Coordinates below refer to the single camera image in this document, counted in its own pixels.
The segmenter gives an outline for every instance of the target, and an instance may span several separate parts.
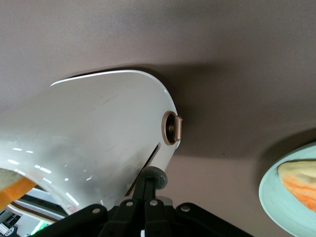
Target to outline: metal grommet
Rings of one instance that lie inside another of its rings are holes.
[[[132,202],[132,201],[128,201],[127,203],[126,203],[126,206],[132,206],[134,203]]]
[[[190,207],[189,207],[189,206],[182,206],[182,207],[181,207],[181,211],[183,211],[183,212],[189,212],[189,211],[190,211]]]
[[[101,211],[100,208],[95,208],[95,209],[92,210],[92,213],[93,214],[98,214],[100,211]]]
[[[173,145],[182,137],[182,118],[173,111],[167,111],[162,117],[161,131],[164,142]]]
[[[158,201],[157,200],[151,200],[149,202],[150,206],[157,206],[158,205]]]

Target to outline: screw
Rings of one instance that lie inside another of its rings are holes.
[[[158,205],[158,201],[157,200],[151,200],[149,204],[150,204],[150,206],[157,206]]]
[[[126,203],[126,206],[132,206],[134,203],[132,202],[132,201],[128,201],[127,203]]]
[[[93,214],[97,214],[97,213],[99,213],[100,211],[101,211],[100,208],[96,208],[96,209],[93,209],[93,210],[92,210],[92,213],[93,213]]]
[[[182,207],[181,207],[181,211],[183,211],[183,212],[189,212],[189,211],[190,211],[190,207],[188,207],[188,206],[182,206]]]

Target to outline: white plastic casing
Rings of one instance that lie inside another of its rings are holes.
[[[0,117],[0,167],[50,192],[67,213],[125,195],[154,148],[165,170],[179,142],[164,143],[161,120],[176,109],[152,75],[124,70],[54,83]]]

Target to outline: melon slice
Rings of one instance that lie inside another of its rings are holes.
[[[0,168],[0,210],[21,198],[35,185],[34,182],[14,171]]]
[[[285,188],[316,212],[316,161],[283,163],[278,167],[278,174]]]

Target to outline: black bracket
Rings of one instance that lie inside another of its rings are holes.
[[[173,208],[168,198],[156,198],[156,189],[167,184],[156,167],[144,168],[133,197],[110,211],[99,204],[35,233],[34,237],[250,237],[248,233],[192,203]]]

